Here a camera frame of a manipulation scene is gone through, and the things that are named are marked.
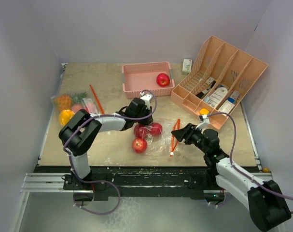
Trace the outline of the clear zip bag red apples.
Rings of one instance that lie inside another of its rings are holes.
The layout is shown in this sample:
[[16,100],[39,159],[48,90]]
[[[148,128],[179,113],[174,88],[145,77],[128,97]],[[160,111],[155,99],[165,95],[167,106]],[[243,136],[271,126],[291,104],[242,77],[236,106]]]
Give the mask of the clear zip bag red apples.
[[135,138],[131,148],[137,154],[173,157],[179,142],[171,131],[178,130],[180,127],[181,119],[179,118],[175,121],[153,122],[148,126],[137,124],[133,128]]

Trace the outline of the fake red apple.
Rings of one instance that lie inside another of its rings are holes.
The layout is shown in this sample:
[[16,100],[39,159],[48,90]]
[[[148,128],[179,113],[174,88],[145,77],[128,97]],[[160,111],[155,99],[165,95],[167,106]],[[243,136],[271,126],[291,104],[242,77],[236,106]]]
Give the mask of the fake red apple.
[[161,87],[166,87],[170,84],[170,77],[166,73],[160,73],[156,77],[156,83]]
[[134,135],[136,138],[145,138],[150,133],[149,129],[141,124],[134,127]]
[[160,136],[162,134],[162,131],[163,131],[163,128],[160,123],[153,122],[149,126],[149,132],[150,132],[151,136],[154,136],[154,137]]
[[141,154],[146,151],[148,144],[144,138],[136,138],[133,140],[131,146],[134,152]]

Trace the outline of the pink plastic basket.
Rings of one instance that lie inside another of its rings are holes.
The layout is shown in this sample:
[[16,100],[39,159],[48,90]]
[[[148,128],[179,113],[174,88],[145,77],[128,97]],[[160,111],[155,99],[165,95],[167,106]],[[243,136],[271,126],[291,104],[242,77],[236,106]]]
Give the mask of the pink plastic basket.
[[[156,82],[159,74],[166,74],[169,77],[167,86],[160,86]],[[122,66],[123,91],[127,99],[140,96],[144,89],[150,90],[153,95],[169,96],[175,87],[173,71],[169,62],[150,62],[126,64]]]

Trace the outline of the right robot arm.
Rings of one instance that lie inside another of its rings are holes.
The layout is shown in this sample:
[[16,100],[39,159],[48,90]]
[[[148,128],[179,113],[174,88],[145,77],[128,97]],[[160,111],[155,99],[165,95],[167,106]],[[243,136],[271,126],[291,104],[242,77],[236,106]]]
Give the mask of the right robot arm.
[[172,135],[179,142],[194,145],[204,153],[204,161],[210,175],[206,182],[211,189],[227,190],[249,211],[255,226],[267,232],[292,217],[281,190],[273,181],[264,181],[234,164],[220,148],[218,132],[201,130],[189,123],[184,128],[173,130]]

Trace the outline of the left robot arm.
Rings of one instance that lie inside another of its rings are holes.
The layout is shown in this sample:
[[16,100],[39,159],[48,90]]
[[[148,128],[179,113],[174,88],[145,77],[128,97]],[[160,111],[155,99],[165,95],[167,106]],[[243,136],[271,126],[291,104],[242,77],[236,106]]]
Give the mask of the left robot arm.
[[63,150],[68,154],[71,173],[75,175],[74,184],[79,189],[87,189],[91,183],[91,169],[87,152],[98,133],[107,131],[125,131],[139,123],[149,125],[153,122],[152,114],[156,107],[151,106],[155,97],[144,93],[140,98],[134,98],[126,106],[113,114],[91,114],[79,110],[58,134],[63,144]]

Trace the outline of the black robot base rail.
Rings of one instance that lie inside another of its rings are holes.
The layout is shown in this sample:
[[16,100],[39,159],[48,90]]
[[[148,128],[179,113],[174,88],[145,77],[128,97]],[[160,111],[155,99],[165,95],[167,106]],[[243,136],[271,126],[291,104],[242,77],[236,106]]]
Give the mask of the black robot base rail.
[[220,204],[230,199],[206,167],[92,167],[86,182],[74,174],[62,176],[74,198],[107,201],[109,197],[185,197]]

